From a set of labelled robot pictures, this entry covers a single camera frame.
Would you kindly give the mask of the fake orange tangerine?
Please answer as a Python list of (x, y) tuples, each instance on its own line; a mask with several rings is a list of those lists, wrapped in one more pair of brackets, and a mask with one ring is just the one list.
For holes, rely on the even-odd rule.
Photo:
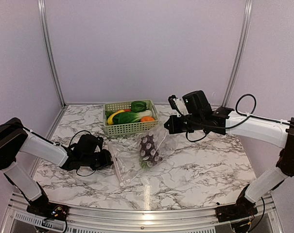
[(141, 122), (150, 122), (150, 121), (155, 121), (155, 119), (152, 116), (144, 116), (140, 121)]

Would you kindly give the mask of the fake purple grapes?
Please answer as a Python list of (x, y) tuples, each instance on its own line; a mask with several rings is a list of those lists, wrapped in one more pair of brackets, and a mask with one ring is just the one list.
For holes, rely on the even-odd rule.
[(156, 142), (157, 137), (154, 135), (147, 135), (141, 138), (139, 144), (139, 160), (150, 160), (153, 162), (153, 166), (157, 165), (163, 160), (157, 150)]

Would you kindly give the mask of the fake yellow lemon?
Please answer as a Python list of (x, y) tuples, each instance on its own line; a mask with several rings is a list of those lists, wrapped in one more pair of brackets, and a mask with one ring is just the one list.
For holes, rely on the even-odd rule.
[(113, 125), (114, 124), (113, 118), (120, 113), (124, 113), (124, 110), (118, 110), (117, 112), (114, 112), (113, 114), (111, 114), (107, 119), (107, 124)]

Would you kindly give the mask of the fake green bell pepper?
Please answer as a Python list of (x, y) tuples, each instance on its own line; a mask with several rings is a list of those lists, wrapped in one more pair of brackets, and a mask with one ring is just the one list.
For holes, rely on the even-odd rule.
[(135, 113), (138, 113), (138, 112), (144, 112), (146, 111), (148, 108), (147, 108), (147, 103), (144, 102), (144, 101), (133, 101), (131, 103), (131, 111), (132, 112), (135, 112)]

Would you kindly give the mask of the fake green grapes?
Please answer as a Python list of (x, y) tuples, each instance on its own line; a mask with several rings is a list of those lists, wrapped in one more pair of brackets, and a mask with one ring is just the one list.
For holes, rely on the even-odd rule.
[(141, 168), (144, 169), (144, 170), (148, 170), (153, 166), (153, 162), (150, 161), (150, 160), (140, 159), (139, 164), (140, 164)]

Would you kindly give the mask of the fake green leafy vegetable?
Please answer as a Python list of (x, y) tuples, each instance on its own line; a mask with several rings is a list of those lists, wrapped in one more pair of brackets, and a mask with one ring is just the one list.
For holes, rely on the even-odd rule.
[(140, 120), (145, 116), (152, 117), (152, 111), (146, 110), (144, 112), (124, 112), (116, 115), (113, 118), (114, 124), (128, 124), (128, 123), (136, 123), (140, 122)]

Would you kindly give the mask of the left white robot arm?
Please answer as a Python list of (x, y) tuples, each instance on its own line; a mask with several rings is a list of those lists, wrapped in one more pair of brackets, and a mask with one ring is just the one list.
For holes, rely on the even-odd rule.
[(112, 165), (111, 153), (103, 148), (103, 138), (85, 130), (81, 133), (78, 142), (66, 147), (26, 128), (19, 118), (0, 125), (0, 171), (42, 216), (51, 214), (52, 204), (43, 188), (18, 163), (17, 155), (29, 154), (66, 171), (81, 167), (97, 171)]

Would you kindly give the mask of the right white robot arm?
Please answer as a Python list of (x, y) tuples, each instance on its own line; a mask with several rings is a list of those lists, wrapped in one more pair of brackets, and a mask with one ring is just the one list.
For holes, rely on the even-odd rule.
[(259, 152), (279, 152), (278, 160), (265, 166), (254, 181), (243, 189), (232, 213), (243, 217), (266, 193), (276, 189), (287, 178), (294, 176), (294, 117), (291, 120), (277, 120), (239, 112), (237, 108), (219, 107), (212, 109), (204, 92), (194, 91), (181, 99), (172, 95), (168, 98), (177, 114), (169, 117), (164, 127), (170, 134), (203, 131), (221, 135), (234, 135), (243, 142), (263, 146)]

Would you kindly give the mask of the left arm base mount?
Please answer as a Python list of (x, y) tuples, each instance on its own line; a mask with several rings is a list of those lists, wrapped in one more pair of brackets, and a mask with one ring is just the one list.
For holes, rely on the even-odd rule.
[(27, 212), (47, 219), (65, 221), (67, 219), (69, 207), (67, 205), (48, 202), (47, 205), (41, 207), (28, 205)]

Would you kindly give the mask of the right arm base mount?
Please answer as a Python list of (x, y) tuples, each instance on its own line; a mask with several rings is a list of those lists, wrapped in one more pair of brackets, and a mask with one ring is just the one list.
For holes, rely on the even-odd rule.
[(218, 206), (215, 209), (215, 213), (219, 222), (226, 222), (254, 216), (258, 213), (258, 210), (255, 206), (251, 206), (247, 209), (245, 206), (231, 204), (225, 206)]

